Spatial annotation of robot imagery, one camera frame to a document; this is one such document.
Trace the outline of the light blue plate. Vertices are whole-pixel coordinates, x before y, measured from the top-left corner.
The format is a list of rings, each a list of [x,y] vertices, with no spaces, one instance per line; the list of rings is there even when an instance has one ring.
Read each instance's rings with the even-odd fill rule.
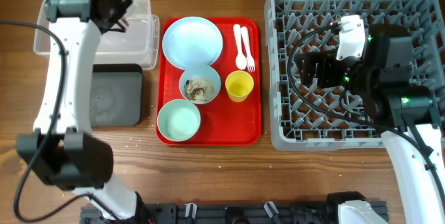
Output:
[[[166,29],[162,50],[167,61],[180,70],[212,65],[222,53],[223,36],[208,19],[184,17]]]

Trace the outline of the food scraps pile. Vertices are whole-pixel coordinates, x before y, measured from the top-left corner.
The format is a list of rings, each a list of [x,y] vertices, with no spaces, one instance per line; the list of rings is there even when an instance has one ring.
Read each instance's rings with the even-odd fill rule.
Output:
[[[216,96],[216,85],[207,77],[193,77],[186,81],[184,88],[187,98],[194,103],[207,103]]]

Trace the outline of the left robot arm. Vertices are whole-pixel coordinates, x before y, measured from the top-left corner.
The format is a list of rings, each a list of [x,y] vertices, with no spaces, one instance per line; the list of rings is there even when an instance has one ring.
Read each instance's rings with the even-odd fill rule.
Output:
[[[149,223],[139,194],[113,172],[111,146],[91,134],[90,88],[101,36],[124,32],[132,0],[46,0],[51,38],[44,97],[33,133],[17,138],[27,173],[46,185],[86,198],[108,223]]]

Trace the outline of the light blue bowl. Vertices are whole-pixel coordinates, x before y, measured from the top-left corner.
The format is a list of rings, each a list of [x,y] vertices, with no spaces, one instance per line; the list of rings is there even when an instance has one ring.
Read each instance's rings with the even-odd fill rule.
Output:
[[[220,75],[208,65],[186,68],[179,79],[181,95],[194,104],[208,104],[213,101],[220,88]]]

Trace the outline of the mint green bowl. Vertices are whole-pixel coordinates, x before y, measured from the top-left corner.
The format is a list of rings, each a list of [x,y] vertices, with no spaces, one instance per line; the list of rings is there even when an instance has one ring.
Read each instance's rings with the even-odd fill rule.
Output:
[[[164,138],[173,142],[182,142],[197,133],[201,124],[201,115],[194,103],[186,99],[174,99],[162,106],[156,123]]]

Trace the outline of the yellow plastic cup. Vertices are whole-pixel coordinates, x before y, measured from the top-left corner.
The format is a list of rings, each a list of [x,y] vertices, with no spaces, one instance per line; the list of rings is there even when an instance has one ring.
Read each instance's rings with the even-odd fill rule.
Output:
[[[233,102],[243,102],[254,88],[254,79],[246,71],[233,71],[227,76],[225,87]]]

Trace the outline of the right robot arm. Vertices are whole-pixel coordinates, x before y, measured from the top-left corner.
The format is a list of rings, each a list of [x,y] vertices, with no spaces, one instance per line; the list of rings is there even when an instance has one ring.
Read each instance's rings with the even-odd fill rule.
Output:
[[[390,156],[408,223],[444,222],[441,116],[429,87],[410,83],[412,36],[393,24],[366,26],[348,15],[327,29],[336,49],[300,53],[286,64],[289,81],[319,88],[342,86],[362,99],[364,124],[381,133]]]

